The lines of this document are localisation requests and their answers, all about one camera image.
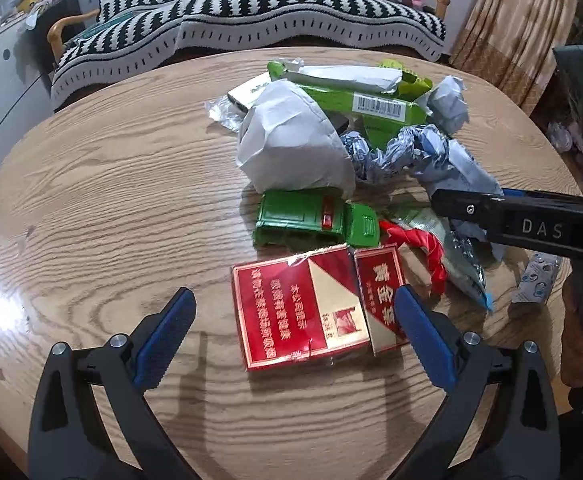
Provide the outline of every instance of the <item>red and gold box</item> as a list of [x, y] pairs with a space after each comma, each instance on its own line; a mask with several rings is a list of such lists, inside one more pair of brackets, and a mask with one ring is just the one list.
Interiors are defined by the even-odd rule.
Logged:
[[369, 344], [345, 245], [236, 266], [232, 284], [249, 370]]
[[405, 285], [398, 246], [360, 249], [354, 259], [374, 355], [404, 345], [407, 337], [394, 316], [394, 293]]

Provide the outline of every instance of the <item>wooden table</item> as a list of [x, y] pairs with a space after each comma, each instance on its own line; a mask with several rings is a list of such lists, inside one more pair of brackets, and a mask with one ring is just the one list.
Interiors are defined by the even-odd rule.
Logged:
[[[277, 56], [313, 64], [376, 64], [383, 54], [289, 48], [182, 62], [101, 90], [19, 142], [0, 169], [0, 428], [27, 449], [30, 410], [51, 345], [100, 346], [129, 333], [181, 285], [198, 318], [150, 406], [203, 478], [383, 478], [415, 443], [443, 399], [410, 346], [333, 367], [306, 364], [249, 376], [236, 337], [230, 267], [257, 257], [251, 242], [259, 196], [236, 168], [236, 138], [203, 102], [265, 71]], [[435, 82], [465, 80], [471, 123], [457, 138], [503, 186], [579, 194], [529, 118], [471, 75], [405, 58]], [[359, 191], [382, 205], [414, 180]], [[408, 280], [428, 282], [404, 251]], [[449, 287], [440, 310], [494, 344], [534, 339], [558, 370], [563, 305], [559, 274], [548, 306], [510, 304], [526, 265], [511, 249], [488, 269], [495, 313], [485, 316]], [[97, 392], [121, 456], [134, 462]], [[486, 409], [479, 410], [484, 423]], [[463, 450], [476, 442], [473, 428]]]

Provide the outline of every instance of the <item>barcode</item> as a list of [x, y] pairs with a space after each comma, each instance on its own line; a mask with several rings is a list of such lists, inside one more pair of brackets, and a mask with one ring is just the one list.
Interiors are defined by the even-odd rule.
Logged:
[[354, 94], [351, 111], [375, 115], [377, 117], [396, 119], [404, 123], [407, 107], [405, 106], [405, 103], [401, 101]]

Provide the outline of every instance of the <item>red ribbon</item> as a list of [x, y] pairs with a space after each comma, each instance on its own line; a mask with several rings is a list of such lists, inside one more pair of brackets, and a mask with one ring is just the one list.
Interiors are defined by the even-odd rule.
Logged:
[[379, 224], [380, 228], [389, 235], [390, 243], [396, 243], [398, 247], [406, 243], [410, 247], [418, 247], [425, 250], [427, 253], [427, 269], [431, 274], [431, 290], [436, 294], [444, 294], [447, 271], [442, 263], [444, 251], [438, 238], [421, 229], [403, 229], [401, 226], [387, 220], [381, 220]]

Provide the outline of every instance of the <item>curtain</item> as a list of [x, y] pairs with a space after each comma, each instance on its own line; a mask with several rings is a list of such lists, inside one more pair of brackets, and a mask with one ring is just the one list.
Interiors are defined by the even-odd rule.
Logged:
[[553, 46], [565, 44], [577, 0], [478, 0], [451, 63], [500, 88], [527, 114], [556, 67]]

